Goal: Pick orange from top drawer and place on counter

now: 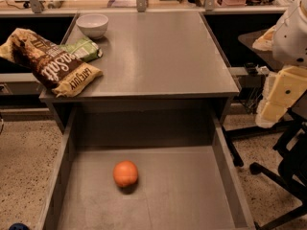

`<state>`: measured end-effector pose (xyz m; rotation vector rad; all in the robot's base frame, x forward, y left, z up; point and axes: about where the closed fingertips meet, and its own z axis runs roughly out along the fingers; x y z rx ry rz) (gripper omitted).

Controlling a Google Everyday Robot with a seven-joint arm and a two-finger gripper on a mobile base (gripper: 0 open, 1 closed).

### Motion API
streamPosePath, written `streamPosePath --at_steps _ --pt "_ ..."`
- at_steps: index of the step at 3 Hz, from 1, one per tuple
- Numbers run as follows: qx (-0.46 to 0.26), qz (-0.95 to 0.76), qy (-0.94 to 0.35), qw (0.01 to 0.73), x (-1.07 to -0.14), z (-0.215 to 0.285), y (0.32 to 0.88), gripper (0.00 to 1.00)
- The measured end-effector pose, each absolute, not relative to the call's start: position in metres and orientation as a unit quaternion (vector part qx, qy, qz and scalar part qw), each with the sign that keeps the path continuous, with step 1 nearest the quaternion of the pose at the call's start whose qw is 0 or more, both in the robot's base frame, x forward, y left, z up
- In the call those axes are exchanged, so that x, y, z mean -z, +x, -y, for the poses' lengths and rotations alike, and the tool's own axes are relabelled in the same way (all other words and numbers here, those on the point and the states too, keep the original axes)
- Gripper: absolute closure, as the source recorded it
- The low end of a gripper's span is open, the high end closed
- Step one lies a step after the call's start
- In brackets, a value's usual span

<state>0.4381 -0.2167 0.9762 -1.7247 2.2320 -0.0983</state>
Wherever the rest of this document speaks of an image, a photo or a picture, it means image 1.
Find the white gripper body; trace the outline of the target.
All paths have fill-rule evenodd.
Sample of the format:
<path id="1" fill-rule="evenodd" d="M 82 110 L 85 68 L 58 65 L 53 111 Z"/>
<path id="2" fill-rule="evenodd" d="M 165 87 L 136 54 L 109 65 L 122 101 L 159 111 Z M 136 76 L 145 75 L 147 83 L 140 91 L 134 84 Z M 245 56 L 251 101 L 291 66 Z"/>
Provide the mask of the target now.
<path id="1" fill-rule="evenodd" d="M 283 64 L 307 66 L 307 18 L 300 3 L 292 4 L 276 22 L 272 55 Z"/>

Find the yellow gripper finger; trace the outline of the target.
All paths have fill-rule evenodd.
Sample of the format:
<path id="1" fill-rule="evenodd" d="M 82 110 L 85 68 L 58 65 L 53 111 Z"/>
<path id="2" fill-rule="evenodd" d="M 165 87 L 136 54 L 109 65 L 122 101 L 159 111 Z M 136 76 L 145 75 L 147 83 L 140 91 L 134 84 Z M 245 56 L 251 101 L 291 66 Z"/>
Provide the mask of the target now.
<path id="1" fill-rule="evenodd" d="M 260 51 L 271 51 L 274 32 L 275 27 L 272 26 L 253 42 L 252 48 Z"/>
<path id="2" fill-rule="evenodd" d="M 307 69 L 286 65 L 266 77 L 259 103 L 259 122 L 277 123 L 307 90 Z"/>

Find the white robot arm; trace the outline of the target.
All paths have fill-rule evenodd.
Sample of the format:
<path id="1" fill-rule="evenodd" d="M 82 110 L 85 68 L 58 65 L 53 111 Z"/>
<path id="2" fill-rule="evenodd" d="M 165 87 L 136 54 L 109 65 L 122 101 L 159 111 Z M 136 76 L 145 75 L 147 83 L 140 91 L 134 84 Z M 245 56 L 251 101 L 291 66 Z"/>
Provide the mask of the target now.
<path id="1" fill-rule="evenodd" d="M 295 0 L 276 24 L 258 37 L 252 48 L 271 51 L 282 63 L 266 76 L 255 123 L 275 125 L 307 90 L 307 0 Z"/>

